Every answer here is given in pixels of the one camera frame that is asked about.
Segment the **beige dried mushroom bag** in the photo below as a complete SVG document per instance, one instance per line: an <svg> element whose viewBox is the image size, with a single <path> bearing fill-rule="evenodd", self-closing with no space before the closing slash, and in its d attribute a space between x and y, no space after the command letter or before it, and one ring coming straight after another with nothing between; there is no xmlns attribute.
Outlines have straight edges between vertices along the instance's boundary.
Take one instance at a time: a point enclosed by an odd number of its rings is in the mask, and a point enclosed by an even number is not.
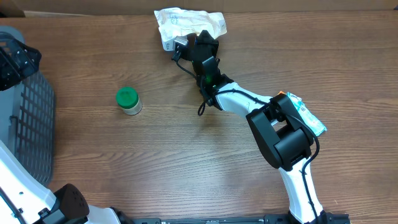
<svg viewBox="0 0 398 224"><path fill-rule="evenodd" d="M226 21L221 12L206 12L170 7L154 11L159 25L161 41L186 37L189 34L199 35L207 30L217 39L227 33Z"/></svg>

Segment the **green bottle cap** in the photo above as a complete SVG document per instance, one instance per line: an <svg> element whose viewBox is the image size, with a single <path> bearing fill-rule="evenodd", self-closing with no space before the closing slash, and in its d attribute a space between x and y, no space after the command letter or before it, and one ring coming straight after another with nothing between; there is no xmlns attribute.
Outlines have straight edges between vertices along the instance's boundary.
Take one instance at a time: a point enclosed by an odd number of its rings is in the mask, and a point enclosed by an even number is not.
<svg viewBox="0 0 398 224"><path fill-rule="evenodd" d="M139 96L137 91L131 87L123 87L116 93L116 102L123 109L130 109L137 105Z"/></svg>

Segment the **clear jar white contents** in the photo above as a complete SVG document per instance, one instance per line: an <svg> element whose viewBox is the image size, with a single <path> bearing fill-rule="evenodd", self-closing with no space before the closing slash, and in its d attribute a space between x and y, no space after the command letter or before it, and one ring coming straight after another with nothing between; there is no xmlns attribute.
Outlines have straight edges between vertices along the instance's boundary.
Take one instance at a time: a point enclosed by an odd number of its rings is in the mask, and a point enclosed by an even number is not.
<svg viewBox="0 0 398 224"><path fill-rule="evenodd" d="M131 87L123 87L116 93L116 102L128 115L136 115L142 109L142 101L137 91Z"/></svg>

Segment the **teal snack packet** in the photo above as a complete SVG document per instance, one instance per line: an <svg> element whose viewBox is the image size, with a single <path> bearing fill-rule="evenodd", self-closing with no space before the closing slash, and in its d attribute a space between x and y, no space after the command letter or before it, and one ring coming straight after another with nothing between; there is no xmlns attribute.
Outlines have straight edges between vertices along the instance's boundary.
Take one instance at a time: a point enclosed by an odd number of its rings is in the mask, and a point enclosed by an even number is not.
<svg viewBox="0 0 398 224"><path fill-rule="evenodd" d="M305 124L314 132L316 136L320 136L322 133L327 131L326 126L314 116L304 104L300 105L298 110Z"/></svg>

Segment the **small teal tissue pack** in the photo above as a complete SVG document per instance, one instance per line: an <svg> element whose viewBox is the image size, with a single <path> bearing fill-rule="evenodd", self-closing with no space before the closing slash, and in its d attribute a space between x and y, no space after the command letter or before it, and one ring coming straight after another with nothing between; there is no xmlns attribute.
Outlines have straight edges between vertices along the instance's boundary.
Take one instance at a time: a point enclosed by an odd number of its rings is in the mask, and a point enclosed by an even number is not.
<svg viewBox="0 0 398 224"><path fill-rule="evenodd" d="M298 97L297 95L290 93L290 92L287 92L286 95L292 101L292 103L296 107L296 109L299 110L302 105L302 99L300 97Z"/></svg>

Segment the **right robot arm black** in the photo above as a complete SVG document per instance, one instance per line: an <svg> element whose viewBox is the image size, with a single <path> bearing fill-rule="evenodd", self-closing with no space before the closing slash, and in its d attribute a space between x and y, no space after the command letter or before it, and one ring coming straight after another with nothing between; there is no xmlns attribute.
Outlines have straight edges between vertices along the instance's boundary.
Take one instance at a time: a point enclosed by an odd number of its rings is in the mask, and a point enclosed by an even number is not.
<svg viewBox="0 0 398 224"><path fill-rule="evenodd" d="M175 44L176 58L190 61L203 103L246 118L264 159L281 173L289 197L292 223L321 223L323 207L317 199L310 164L319 145L316 134L300 116L292 100L283 93L261 96L241 88L220 72L216 54L219 42L207 31L194 39Z"/></svg>

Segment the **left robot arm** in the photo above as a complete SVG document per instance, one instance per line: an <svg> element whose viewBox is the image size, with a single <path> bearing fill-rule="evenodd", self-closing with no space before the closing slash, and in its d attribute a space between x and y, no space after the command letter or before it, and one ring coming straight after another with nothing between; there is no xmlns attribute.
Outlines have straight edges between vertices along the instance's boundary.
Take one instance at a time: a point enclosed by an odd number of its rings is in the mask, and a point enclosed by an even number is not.
<svg viewBox="0 0 398 224"><path fill-rule="evenodd" d="M1 31L1 223L132 223L66 184L53 192L55 93L39 70L41 54Z"/></svg>

